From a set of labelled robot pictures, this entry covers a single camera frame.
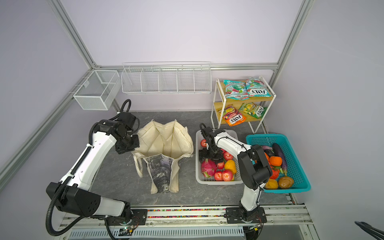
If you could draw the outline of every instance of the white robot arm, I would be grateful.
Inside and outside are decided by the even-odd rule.
[[[245,184],[243,196],[239,203],[238,217],[243,222],[253,221],[263,209],[259,207],[258,200],[264,185],[272,176],[272,169],[259,145],[248,145],[231,137],[225,130],[206,127],[200,124],[204,139],[207,141],[207,150],[203,150],[201,157],[220,159],[221,148],[236,156],[239,164],[240,176]]]
[[[129,102],[128,109],[124,112],[127,102]],[[117,116],[95,123],[89,133],[87,147],[73,167],[58,183],[51,182],[48,185],[46,192],[51,198],[51,203],[45,225],[50,235],[59,236],[65,233],[84,217],[104,219],[107,226],[108,221],[122,225],[131,221],[132,211],[128,202],[108,199],[89,191],[96,172],[111,147],[115,146],[118,154],[133,151],[139,147],[138,136],[132,134],[139,128],[133,130],[134,123],[136,121],[140,123],[138,118],[128,112],[130,105],[131,101],[127,99]],[[65,229],[55,231],[51,223],[54,206],[59,211],[80,217]]]

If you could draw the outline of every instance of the white wall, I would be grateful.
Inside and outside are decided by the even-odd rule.
[[[212,71],[212,93],[210,94],[145,94],[127,95],[120,92],[116,99],[121,105],[125,99],[132,100],[133,111],[211,111],[215,91],[216,79],[245,80],[249,77],[262,75],[269,81],[272,70],[237,70],[237,71]]]
[[[7,220],[0,224],[2,239],[52,239],[45,229],[50,182],[58,182],[73,166],[88,143],[91,126],[114,116],[113,110],[85,111],[72,102],[70,108],[40,143],[6,188],[0,193],[0,212]],[[57,230],[64,213],[55,209]]]
[[[63,0],[97,64],[275,63],[302,0]]]
[[[45,0],[0,5],[1,167],[88,68]],[[0,193],[1,239],[52,239],[45,230],[45,189],[77,160],[92,124],[113,115],[71,104]],[[56,229],[60,217],[54,213]]]
[[[287,135],[312,189],[298,194],[320,239],[384,230],[384,2],[317,0],[266,116]]]
[[[2,167],[87,67],[45,0],[3,0],[0,22]]]

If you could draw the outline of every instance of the blue plastic basket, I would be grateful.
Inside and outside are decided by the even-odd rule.
[[[273,143],[277,143],[283,150],[288,165],[287,175],[293,178],[295,183],[289,189],[265,190],[265,192],[293,193],[309,191],[311,185],[286,136],[282,134],[255,134],[247,136],[247,144],[249,145],[265,145],[272,147]],[[280,174],[276,180],[279,181],[283,176],[284,174]]]

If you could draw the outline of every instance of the snack bag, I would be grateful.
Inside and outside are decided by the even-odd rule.
[[[225,97],[232,98],[235,100],[246,100],[248,99],[248,93],[245,88],[245,83],[224,80],[225,84]]]
[[[243,116],[233,105],[229,105],[224,108],[223,119],[228,123],[229,126],[239,125],[242,122],[245,122],[246,117]]]
[[[250,97],[271,97],[262,80],[258,78],[248,78],[245,81],[246,89]]]
[[[260,119],[263,117],[266,108],[263,108],[255,103],[243,103],[240,110],[246,112],[254,118]]]

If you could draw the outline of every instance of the white wire basket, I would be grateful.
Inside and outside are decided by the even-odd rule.
[[[108,110],[121,87],[116,70],[93,70],[73,97],[84,110]]]
[[[138,65],[123,63],[122,91],[127,94],[211,93],[210,63]]]

